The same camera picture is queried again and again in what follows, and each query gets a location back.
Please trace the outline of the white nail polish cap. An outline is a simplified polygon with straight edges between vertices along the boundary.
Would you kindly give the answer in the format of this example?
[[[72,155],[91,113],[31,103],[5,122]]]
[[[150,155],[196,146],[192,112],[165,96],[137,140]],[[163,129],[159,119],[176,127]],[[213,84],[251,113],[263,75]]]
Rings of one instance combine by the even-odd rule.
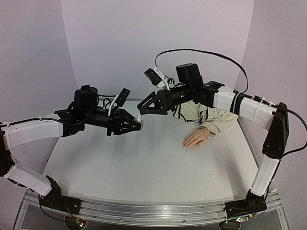
[[[142,121],[142,115],[141,115],[140,112],[137,113],[136,121],[137,121],[137,122],[141,122],[141,121]]]

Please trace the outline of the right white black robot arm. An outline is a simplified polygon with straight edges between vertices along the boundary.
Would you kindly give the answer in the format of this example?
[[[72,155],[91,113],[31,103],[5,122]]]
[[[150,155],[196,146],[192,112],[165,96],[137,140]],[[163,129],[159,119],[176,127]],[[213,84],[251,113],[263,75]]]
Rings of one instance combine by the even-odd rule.
[[[169,111],[184,123],[199,124],[184,141],[184,147],[200,144],[210,135],[228,129],[238,118],[245,118],[267,130],[262,147],[262,160],[246,197],[227,202],[224,206],[228,220],[241,220],[265,211],[269,187],[281,159],[288,155],[285,147],[289,136],[291,111],[284,103],[272,103],[258,96],[226,87],[222,83],[203,82],[195,63],[176,68],[179,85],[170,87],[158,67],[145,71],[145,76],[158,88],[139,105],[140,115],[166,115]]]

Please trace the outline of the clear nail polish bottle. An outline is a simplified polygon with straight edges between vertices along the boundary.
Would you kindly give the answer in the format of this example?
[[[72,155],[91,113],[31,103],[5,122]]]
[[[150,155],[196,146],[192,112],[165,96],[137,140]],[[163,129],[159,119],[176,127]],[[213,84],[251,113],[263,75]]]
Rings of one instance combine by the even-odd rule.
[[[143,126],[144,126],[144,121],[137,121],[137,127],[138,127],[138,131],[142,131],[143,130]]]

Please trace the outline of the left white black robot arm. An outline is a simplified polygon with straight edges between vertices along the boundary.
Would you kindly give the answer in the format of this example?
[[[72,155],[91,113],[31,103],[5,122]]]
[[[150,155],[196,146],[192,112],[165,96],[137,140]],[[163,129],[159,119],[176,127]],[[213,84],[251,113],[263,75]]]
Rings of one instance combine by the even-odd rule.
[[[37,117],[1,124],[0,126],[0,175],[18,185],[37,192],[42,200],[54,209],[65,204],[57,182],[24,166],[12,154],[18,146],[47,139],[65,138],[85,130],[86,125],[106,128],[106,134],[123,135],[140,131],[142,116],[136,117],[122,109],[130,91],[117,93],[108,109],[100,107],[98,90],[84,85],[74,93],[74,100],[67,109],[55,111],[52,117]]]

